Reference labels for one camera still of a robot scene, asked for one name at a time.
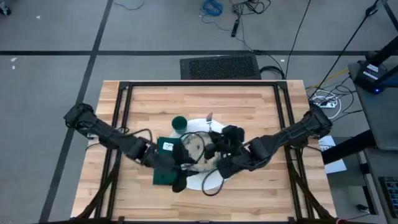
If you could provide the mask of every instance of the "black metal frame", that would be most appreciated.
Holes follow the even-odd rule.
[[[274,89],[274,94],[275,94],[275,103],[278,111],[278,116],[279,116],[279,123],[280,123],[280,128],[285,128],[285,121],[284,121],[284,114],[282,110],[282,103],[280,100],[280,94],[279,94],[279,87],[282,89],[284,93],[284,98],[285,98],[285,104],[287,108],[287,114],[289,117],[289,122],[290,124],[294,124],[294,117],[293,117],[293,111],[292,111],[292,105],[290,102],[290,96],[289,96],[289,91],[287,89],[287,84],[286,82],[258,82],[258,81],[242,81],[242,82],[229,82],[229,81],[163,81],[163,82],[120,82],[119,83],[119,90],[118,90],[118,95],[116,98],[116,104],[115,104],[115,109],[114,109],[114,114],[113,114],[113,120],[112,120],[112,127],[116,127],[118,123],[118,113],[120,110],[120,104],[121,104],[121,99],[123,95],[123,91],[127,90],[127,97],[126,97],[126,103],[124,105],[124,113],[123,113],[123,118],[122,118],[122,128],[126,128],[127,125],[127,119],[128,119],[128,114],[129,114],[129,109],[130,109],[130,104],[131,104],[131,96],[132,96],[132,89],[134,86],[271,86]],[[289,179],[290,179],[290,186],[292,190],[292,199],[294,203],[294,209],[296,213],[296,218],[302,218],[302,212],[300,208],[300,199],[299,199],[299,194],[297,191],[297,185],[296,182],[294,181],[293,178],[293,172],[294,172],[294,165],[293,165],[293,160],[290,155],[290,146],[285,146],[285,155],[286,155],[286,163],[287,163],[287,169],[289,173]],[[303,179],[303,181],[307,184],[307,178],[305,175],[305,170],[304,170],[304,165],[303,165],[303,160],[301,157],[301,154],[298,152],[298,150],[295,151],[296,156],[297,156],[297,164],[298,168],[300,171],[300,176]],[[111,161],[111,156],[112,156],[112,150],[107,150],[106,155],[105,155],[105,160],[104,160],[104,168],[103,168],[103,173],[101,176],[101,184],[103,184],[106,180],[106,177],[109,172],[109,165]],[[114,176],[114,179],[112,180],[111,184],[111,191],[109,195],[109,201],[108,201],[108,207],[106,211],[106,218],[109,220],[112,219],[112,214],[113,214],[113,207],[114,207],[114,200],[116,196],[116,189],[117,189],[117,184],[118,184],[118,176],[119,176],[119,169],[120,169],[120,162],[121,162],[121,152],[117,151],[116,153],[116,158],[115,158],[115,164],[116,164],[116,175]],[[308,211],[308,217],[313,218],[313,210],[312,207],[305,198],[305,204],[306,208]],[[102,206],[103,206],[103,200],[100,201],[98,206],[96,207],[95,210],[95,218],[99,218],[101,216],[101,211],[102,211]],[[261,222],[261,223],[291,223],[294,219],[289,219],[289,221],[286,222]],[[131,222],[131,221],[122,221],[123,223],[137,223],[137,222]],[[171,222],[146,222],[146,223],[171,223]],[[196,222],[178,222],[179,224],[181,223],[196,223]]]

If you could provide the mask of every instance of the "concrete floor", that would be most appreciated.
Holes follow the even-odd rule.
[[[135,7],[142,0],[115,2]],[[224,13],[205,20],[230,27],[234,21],[231,5],[229,1],[220,2],[224,4]],[[308,0],[273,1],[265,13],[244,17],[247,44],[252,49],[290,50],[307,3]],[[341,50],[372,3],[373,0],[312,1],[295,50]],[[89,54],[78,53],[12,56],[5,51],[92,50],[106,4],[107,0],[15,0],[9,1],[13,14],[0,17],[2,224],[39,220],[67,131],[62,117],[76,101],[90,58]],[[243,44],[230,38],[229,32],[201,22],[201,4],[202,1],[146,0],[136,11],[113,5],[99,50],[242,50]],[[391,0],[390,7],[398,15],[398,1]],[[397,34],[381,9],[365,22],[348,50],[377,50]],[[199,56],[97,56],[84,102],[97,104],[103,80],[179,80],[179,60],[189,57]],[[285,60],[281,62],[285,70],[287,55],[274,57]],[[292,56],[289,79],[304,80],[306,86],[316,84],[335,59],[336,56]],[[344,56],[333,72],[359,59],[363,57]],[[268,56],[257,56],[257,60],[260,67],[275,65]],[[398,63],[398,57],[392,57],[389,63]],[[279,77],[273,73],[262,74],[262,79],[275,78]],[[353,89],[351,80],[346,84]],[[349,96],[342,101],[348,105]],[[351,109],[360,108],[355,96]],[[331,134],[354,136],[367,129],[364,114],[358,113],[337,121]],[[50,220],[66,220],[70,216],[86,145],[87,141],[79,135],[73,137]],[[358,215],[347,208],[361,203],[363,196],[338,200],[344,194],[358,194],[357,190],[332,189],[332,194],[341,218]]]

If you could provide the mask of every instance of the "green cup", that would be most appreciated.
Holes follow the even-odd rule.
[[[187,131],[188,121],[183,116],[176,116],[172,120],[172,126],[177,134],[183,134]]]

